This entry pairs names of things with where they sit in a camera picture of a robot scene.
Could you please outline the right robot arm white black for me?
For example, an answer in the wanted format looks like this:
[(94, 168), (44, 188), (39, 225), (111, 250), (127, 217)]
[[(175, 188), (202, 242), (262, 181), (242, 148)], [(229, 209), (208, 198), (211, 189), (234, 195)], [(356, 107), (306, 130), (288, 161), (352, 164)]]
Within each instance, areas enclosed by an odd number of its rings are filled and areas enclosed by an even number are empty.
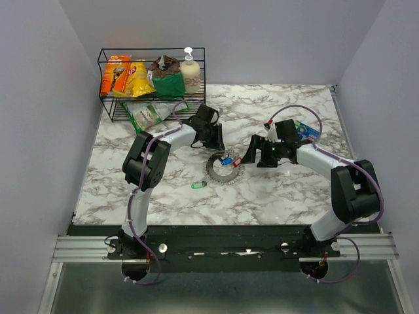
[(319, 173), (331, 183), (332, 209), (305, 228), (302, 251), (316, 256), (325, 243), (353, 224), (364, 224), (371, 215), (380, 217), (384, 208), (373, 164), (368, 160), (347, 160), (302, 139), (292, 119), (268, 122), (265, 136), (252, 135), (242, 164), (276, 168), (282, 159)]

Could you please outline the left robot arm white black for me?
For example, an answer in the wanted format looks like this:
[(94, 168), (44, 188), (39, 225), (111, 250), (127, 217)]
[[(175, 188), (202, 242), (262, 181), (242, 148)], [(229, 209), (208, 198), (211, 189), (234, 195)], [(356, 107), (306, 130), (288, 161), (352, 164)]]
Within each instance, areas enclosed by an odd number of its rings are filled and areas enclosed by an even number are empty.
[(123, 232), (128, 235), (122, 250), (130, 258), (139, 258), (145, 250), (140, 237), (147, 231), (147, 212), (153, 189), (161, 181), (170, 153), (184, 147), (223, 150), (220, 112), (201, 104), (190, 118), (165, 132), (143, 131), (136, 138), (123, 162), (125, 180), (135, 188), (128, 198)]

